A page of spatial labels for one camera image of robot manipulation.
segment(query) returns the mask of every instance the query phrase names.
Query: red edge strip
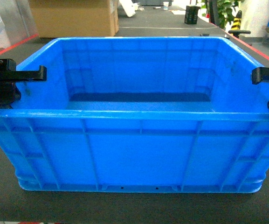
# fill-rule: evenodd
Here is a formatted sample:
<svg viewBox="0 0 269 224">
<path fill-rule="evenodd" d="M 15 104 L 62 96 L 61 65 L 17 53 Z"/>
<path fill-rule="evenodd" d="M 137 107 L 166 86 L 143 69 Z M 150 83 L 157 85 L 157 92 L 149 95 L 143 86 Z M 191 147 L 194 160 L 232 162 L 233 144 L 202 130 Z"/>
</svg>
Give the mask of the red edge strip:
<svg viewBox="0 0 269 224">
<path fill-rule="evenodd" d="M 32 36 L 30 36 L 30 37 L 28 37 L 28 38 L 26 38 L 26 39 L 24 39 L 24 40 L 22 40 L 22 41 L 20 41 L 20 42 L 18 42 L 18 43 L 16 43 L 16 44 L 14 44 L 14 45 L 12 45 L 12 46 L 10 46 L 10 47 L 8 47 L 8 48 L 6 48 L 6 49 L 0 51 L 0 55 L 4 54 L 5 52 L 7 52 L 7 51 L 9 51 L 9 50 L 11 50 L 11 49 L 13 49 L 13 48 L 16 48 L 17 46 L 19 46 L 19 45 L 21 45 L 21 44 L 23 44 L 23 43 L 25 43 L 25 42 L 28 42 L 29 40 L 34 39 L 34 38 L 37 37 L 37 36 L 38 36 L 38 34 L 34 34 L 34 35 L 32 35 Z M 257 54 L 259 54 L 260 56 L 262 56 L 262 57 L 266 58 L 267 60 L 269 60 L 269 56 L 266 55 L 266 54 L 264 54 L 264 53 L 262 53 L 262 52 L 259 51 L 258 49 L 255 49 L 254 47 L 248 45 L 247 43 L 245 43 L 244 41 L 240 40 L 239 38 L 236 38 L 236 37 L 234 37 L 234 36 L 232 36 L 232 38 L 236 39 L 238 42 L 240 42 L 240 43 L 243 44 L 244 46 L 248 47 L 249 49 L 251 49 L 251 50 L 253 50 L 254 52 L 256 52 Z"/>
<path fill-rule="evenodd" d="M 267 60 L 269 60 L 269 56 L 262 53 L 261 51 L 259 51 L 258 49 L 255 49 L 254 47 L 248 45 L 247 43 L 245 43 L 244 41 L 240 40 L 239 38 L 236 38 L 234 36 L 231 36 L 232 38 L 236 39 L 238 42 L 240 42 L 241 44 L 243 44 L 244 46 L 248 47 L 249 49 L 253 50 L 255 53 L 259 54 L 260 56 L 266 58 Z"/>
<path fill-rule="evenodd" d="M 38 36 L 38 34 L 34 34 L 34 35 L 32 35 L 32 36 L 30 36 L 30 37 L 28 37 L 28 38 L 26 38 L 26 39 L 24 39 L 24 40 L 22 40 L 22 41 L 20 41 L 20 42 L 18 42 L 18 43 L 16 43 L 16 44 L 14 44 L 14 45 L 12 45 L 12 46 L 6 48 L 6 49 L 1 50 L 1 51 L 0 51 L 0 55 L 4 54 L 5 52 L 7 52 L 7 51 L 9 51 L 9 50 L 12 50 L 13 48 L 16 48 L 16 47 L 19 46 L 19 45 L 22 45 L 22 44 L 25 43 L 25 42 L 28 42 L 29 40 L 34 39 L 34 38 L 37 37 L 37 36 Z"/>
<path fill-rule="evenodd" d="M 40 224 L 40 222 L 35 223 L 35 222 L 20 222 L 18 224 Z"/>
</svg>

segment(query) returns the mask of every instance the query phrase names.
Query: green plant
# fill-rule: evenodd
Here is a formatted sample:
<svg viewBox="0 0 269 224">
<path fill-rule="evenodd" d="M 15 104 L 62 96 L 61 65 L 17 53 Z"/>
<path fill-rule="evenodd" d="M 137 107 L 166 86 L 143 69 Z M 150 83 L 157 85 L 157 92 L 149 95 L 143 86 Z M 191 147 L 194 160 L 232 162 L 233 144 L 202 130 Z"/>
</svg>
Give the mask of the green plant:
<svg viewBox="0 0 269 224">
<path fill-rule="evenodd" d="M 218 16 L 220 20 L 220 27 L 225 28 L 226 24 L 229 22 L 232 24 L 234 21 L 233 10 L 239 5 L 239 2 L 244 0 L 217 0 L 218 7 Z"/>
</svg>

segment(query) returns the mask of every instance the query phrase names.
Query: black container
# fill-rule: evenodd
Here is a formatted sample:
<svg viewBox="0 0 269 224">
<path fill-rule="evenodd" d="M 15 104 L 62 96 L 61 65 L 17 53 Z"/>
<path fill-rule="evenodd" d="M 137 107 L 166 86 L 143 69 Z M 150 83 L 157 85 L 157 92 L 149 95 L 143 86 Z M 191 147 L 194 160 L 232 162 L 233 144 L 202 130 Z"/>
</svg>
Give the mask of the black container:
<svg viewBox="0 0 269 224">
<path fill-rule="evenodd" d="M 196 24 L 199 10 L 199 6 L 186 6 L 185 24 Z"/>
</svg>

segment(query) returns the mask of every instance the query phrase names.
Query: dark tabletop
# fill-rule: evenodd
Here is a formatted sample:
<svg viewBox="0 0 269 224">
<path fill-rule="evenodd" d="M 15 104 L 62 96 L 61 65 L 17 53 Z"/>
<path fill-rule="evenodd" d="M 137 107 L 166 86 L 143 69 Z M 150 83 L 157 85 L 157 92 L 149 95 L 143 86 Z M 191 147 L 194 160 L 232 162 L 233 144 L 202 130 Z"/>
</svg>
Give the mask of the dark tabletop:
<svg viewBox="0 0 269 224">
<path fill-rule="evenodd" d="M 120 12 L 117 36 L 212 36 L 224 31 L 198 19 L 183 23 L 183 15 L 145 7 L 133 18 Z M 265 66 L 269 61 L 231 38 Z M 34 39 L 3 54 L 18 63 L 48 39 Z M 14 168 L 0 148 L 0 221 L 62 223 L 269 223 L 269 170 L 254 194 L 115 194 L 30 192 L 22 190 Z"/>
</svg>

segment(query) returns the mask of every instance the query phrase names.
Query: yellow and black striped post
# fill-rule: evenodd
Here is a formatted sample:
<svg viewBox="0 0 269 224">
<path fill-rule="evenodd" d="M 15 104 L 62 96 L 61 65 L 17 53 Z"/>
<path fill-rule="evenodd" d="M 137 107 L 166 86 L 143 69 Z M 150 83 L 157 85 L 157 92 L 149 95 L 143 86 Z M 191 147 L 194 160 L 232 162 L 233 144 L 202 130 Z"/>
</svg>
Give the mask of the yellow and black striped post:
<svg viewBox="0 0 269 224">
<path fill-rule="evenodd" d="M 234 19 L 231 30 L 238 30 L 241 28 L 242 11 L 239 11 Z"/>
</svg>

